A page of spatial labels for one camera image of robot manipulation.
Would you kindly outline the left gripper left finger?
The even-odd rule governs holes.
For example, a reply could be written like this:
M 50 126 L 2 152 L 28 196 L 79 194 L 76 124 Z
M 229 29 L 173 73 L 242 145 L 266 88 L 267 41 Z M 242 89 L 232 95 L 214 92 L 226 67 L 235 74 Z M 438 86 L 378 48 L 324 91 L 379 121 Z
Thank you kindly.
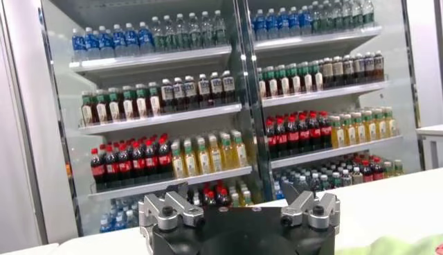
M 205 225 L 204 210 L 187 201 L 188 183 L 181 182 L 166 188 L 163 198 L 148 193 L 138 204 L 139 227 L 157 225 L 161 231 L 173 231 L 179 226 L 179 219 L 186 227 L 195 229 Z

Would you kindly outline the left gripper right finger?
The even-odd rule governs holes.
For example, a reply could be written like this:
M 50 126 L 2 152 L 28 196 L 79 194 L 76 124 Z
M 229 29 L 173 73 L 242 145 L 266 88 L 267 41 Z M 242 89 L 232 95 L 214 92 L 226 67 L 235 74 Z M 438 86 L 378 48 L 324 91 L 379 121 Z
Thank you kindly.
M 282 183 L 281 189 L 287 206 L 281 208 L 280 223 L 283 227 L 308 227 L 325 231 L 330 227 L 340 230 L 341 201 L 335 194 L 324 193 L 321 198 L 313 191 L 299 191 L 290 183 Z

